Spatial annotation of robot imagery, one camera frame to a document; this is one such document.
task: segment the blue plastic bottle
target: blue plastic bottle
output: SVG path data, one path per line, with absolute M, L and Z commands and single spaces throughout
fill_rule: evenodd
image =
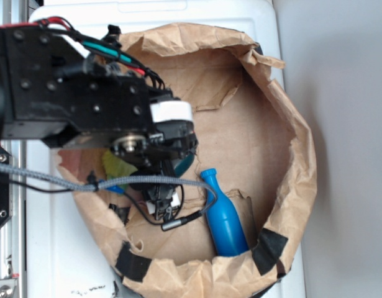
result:
M 207 221 L 219 256 L 237 256 L 248 250 L 239 216 L 231 200 L 221 191 L 216 169 L 201 172 L 203 180 L 217 193 L 217 202 L 207 210 Z M 213 200 L 208 192 L 207 203 Z

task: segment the gray wall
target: gray wall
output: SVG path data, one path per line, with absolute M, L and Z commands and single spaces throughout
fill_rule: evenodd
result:
M 382 297 L 382 1 L 273 4 L 285 88 L 318 160 L 302 243 L 307 296 Z

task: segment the wire connector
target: wire connector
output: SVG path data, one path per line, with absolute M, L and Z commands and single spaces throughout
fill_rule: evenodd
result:
M 187 224 L 188 222 L 199 218 L 200 216 L 202 216 L 202 214 L 203 213 L 199 210 L 192 214 L 189 214 L 188 216 L 180 217 L 179 219 L 172 220 L 171 222 L 165 222 L 161 225 L 161 229 L 165 232 L 171 230 L 172 228 L 180 227 L 182 225 Z
M 87 182 L 88 184 L 93 185 L 95 187 L 94 192 L 99 191 L 98 180 L 94 171 L 91 171 L 90 174 L 87 176 Z

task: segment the gray braided cable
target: gray braided cable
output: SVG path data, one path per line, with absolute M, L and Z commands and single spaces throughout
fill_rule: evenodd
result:
M 29 178 L 38 179 L 38 180 L 48 181 L 50 183 L 62 186 L 63 188 L 70 189 L 72 191 L 93 192 L 98 189 L 107 189 L 115 185 L 132 184 L 132 183 L 155 183 L 155 184 L 174 184 L 174 185 L 187 184 L 190 186 L 206 188 L 209 191 L 211 191 L 211 193 L 213 194 L 215 198 L 217 197 L 215 190 L 207 183 L 192 181 L 187 179 L 180 179 L 175 177 L 167 177 L 167 176 L 119 177 L 116 179 L 100 182 L 97 185 L 93 185 L 93 184 L 73 183 L 71 181 L 68 181 L 59 177 L 55 177 L 49 174 L 44 174 L 44 173 L 40 173 L 40 172 L 36 172 L 29 169 L 24 169 L 24 168 L 16 168 L 15 166 L 6 165 L 4 163 L 0 163 L 0 173 L 14 174 L 14 175 L 25 176 Z M 204 208 L 201 210 L 201 212 L 205 213 L 212 204 L 213 203 L 205 205 Z

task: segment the metal frame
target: metal frame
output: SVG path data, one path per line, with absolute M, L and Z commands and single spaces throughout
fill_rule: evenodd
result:
M 0 0 L 0 25 L 23 22 L 29 17 L 28 0 Z M 11 155 L 14 166 L 25 166 L 25 143 L 7 141 L 2 147 Z M 13 176 L 12 179 L 23 181 Z M 12 218 L 0 229 L 0 289 L 8 286 L 15 291 L 2 297 L 25 298 L 26 260 L 25 260 L 25 190 L 11 184 L 10 201 Z

